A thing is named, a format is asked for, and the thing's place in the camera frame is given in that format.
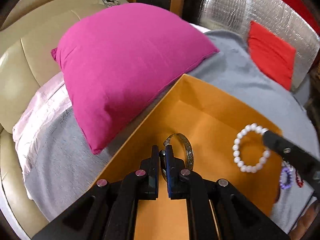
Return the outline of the silver bangle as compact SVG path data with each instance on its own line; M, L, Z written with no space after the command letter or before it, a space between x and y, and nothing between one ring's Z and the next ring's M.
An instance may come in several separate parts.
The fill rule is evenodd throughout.
M174 133L167 137L167 139L163 142L164 146L170 145L171 139L176 137L180 143L184 146L185 150L185 166L186 169L193 170L194 167L194 152L192 145L188 138L182 133ZM162 177L165 181L167 181L167 169L166 169L166 159L165 159L165 150L161 150L159 153L160 165L161 165L161 173Z

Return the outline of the orange cardboard box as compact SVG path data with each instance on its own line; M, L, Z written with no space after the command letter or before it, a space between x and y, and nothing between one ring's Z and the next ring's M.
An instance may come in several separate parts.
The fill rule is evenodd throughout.
M252 123L282 135L281 128L242 101L185 74L117 150L96 180L123 179L151 156L153 145L163 149L168 136L182 133L192 145L195 172L211 181L227 179L269 217L278 196L281 157L271 153L257 173L241 172L234 163L234 139ZM264 150L261 135L249 132L241 140L240 157L246 165L255 165ZM189 239L188 231L186 202L169 199L161 176L159 198L138 203L134 239Z

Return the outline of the grey blanket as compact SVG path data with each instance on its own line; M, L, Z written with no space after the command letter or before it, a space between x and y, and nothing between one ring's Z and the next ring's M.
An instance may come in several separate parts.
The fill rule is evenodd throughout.
M210 83L235 96L269 118L293 140L314 155L319 154L316 130L304 109L291 93L265 76L249 58L244 41L236 34L216 30L207 33L219 52L190 72L191 76ZM48 115L28 154L24 184L28 197L35 201L48 220L57 217L88 188L115 152L151 111L163 93L149 93L127 126L119 129L110 144L94 156L76 123L64 80L57 74L40 91L48 96L48 106L37 111Z

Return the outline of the red cushion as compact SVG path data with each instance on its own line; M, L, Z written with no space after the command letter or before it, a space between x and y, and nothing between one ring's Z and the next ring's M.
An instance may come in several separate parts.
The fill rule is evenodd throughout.
M248 47L259 70L290 90L296 49L254 21L250 22Z

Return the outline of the pink white bed sheet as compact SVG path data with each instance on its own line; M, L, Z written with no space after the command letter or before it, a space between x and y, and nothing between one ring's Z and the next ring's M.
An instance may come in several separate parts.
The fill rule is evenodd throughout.
M36 91L27 109L12 129L12 138L23 178L31 171L35 161L37 153L34 146L39 133L71 106L61 72Z

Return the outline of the magenta pillow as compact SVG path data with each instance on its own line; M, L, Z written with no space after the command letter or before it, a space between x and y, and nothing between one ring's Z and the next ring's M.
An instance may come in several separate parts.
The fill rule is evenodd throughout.
M76 22L51 55L89 148L99 154L168 85L218 51L176 14L125 3Z

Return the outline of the silver foil insulation panel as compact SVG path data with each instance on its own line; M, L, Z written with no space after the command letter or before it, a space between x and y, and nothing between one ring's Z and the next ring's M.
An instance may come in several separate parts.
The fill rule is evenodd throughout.
M248 38L257 22L296 49L291 90L303 82L319 51L319 35L282 0L201 0L197 17L208 29L225 29Z

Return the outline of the beige leather sofa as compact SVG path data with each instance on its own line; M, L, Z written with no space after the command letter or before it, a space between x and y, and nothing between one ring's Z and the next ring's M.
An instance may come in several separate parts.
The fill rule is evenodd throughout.
M1 26L1 224L31 239L48 221L29 199L12 138L36 91L59 72L51 50L75 22L125 0L20 0Z

